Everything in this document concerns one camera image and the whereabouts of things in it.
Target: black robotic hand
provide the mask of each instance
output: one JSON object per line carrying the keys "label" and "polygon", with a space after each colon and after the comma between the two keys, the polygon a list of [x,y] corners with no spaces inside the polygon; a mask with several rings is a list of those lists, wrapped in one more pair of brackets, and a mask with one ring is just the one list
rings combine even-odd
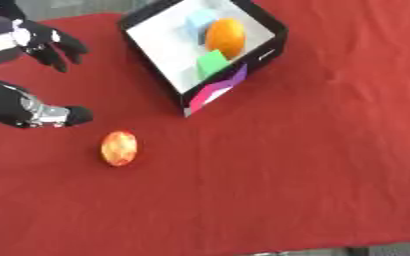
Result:
{"label": "black robotic hand", "polygon": [[48,106],[28,90],[0,81],[0,123],[17,128],[73,126],[93,120],[83,107]]}
{"label": "black robotic hand", "polygon": [[13,37],[23,51],[59,72],[66,72],[67,65],[53,45],[75,64],[80,64],[81,55],[88,53],[87,47],[79,40],[56,28],[20,19],[14,20],[13,26]]}

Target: foam block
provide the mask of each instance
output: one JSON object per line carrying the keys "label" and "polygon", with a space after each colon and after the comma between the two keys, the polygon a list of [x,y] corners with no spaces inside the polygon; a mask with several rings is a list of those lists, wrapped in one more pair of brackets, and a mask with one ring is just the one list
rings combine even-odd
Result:
{"label": "foam block", "polygon": [[208,27],[217,20],[213,11],[203,9],[196,11],[186,18],[188,34],[199,44],[205,44],[205,35]]}
{"label": "foam block", "polygon": [[209,76],[219,72],[230,63],[219,50],[209,52],[197,60],[199,78],[205,80]]}

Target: table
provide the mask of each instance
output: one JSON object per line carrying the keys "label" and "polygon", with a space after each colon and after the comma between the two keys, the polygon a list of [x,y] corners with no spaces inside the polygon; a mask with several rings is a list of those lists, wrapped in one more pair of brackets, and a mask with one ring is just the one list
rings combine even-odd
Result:
{"label": "table", "polygon": [[[0,79],[81,104],[70,129],[0,124],[0,255],[227,256],[410,241],[410,1],[257,1],[285,54],[191,118],[98,14],[48,22],[91,54]],[[98,153],[118,129],[130,166]]]}

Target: black box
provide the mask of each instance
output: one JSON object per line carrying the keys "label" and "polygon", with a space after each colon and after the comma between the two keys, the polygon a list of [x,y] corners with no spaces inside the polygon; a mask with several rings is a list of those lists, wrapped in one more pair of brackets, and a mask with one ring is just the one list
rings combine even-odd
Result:
{"label": "black box", "polygon": [[[229,66],[197,81],[191,63],[203,49],[188,41],[182,22],[201,6],[220,13],[222,18],[236,16],[244,21],[247,46]],[[124,15],[118,25],[130,45],[138,49],[155,73],[169,84],[171,95],[185,116],[279,56],[288,33],[281,22],[250,0],[161,0]]]}

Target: ball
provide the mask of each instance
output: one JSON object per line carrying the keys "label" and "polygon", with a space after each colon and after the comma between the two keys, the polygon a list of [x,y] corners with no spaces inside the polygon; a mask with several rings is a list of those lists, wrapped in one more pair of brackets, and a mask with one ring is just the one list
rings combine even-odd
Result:
{"label": "ball", "polygon": [[208,28],[205,46],[208,50],[219,50],[231,60],[238,56],[245,45],[245,31],[241,22],[231,19],[219,19]]}
{"label": "ball", "polygon": [[137,140],[126,131],[112,132],[103,140],[101,154],[111,166],[127,165],[137,154]]}

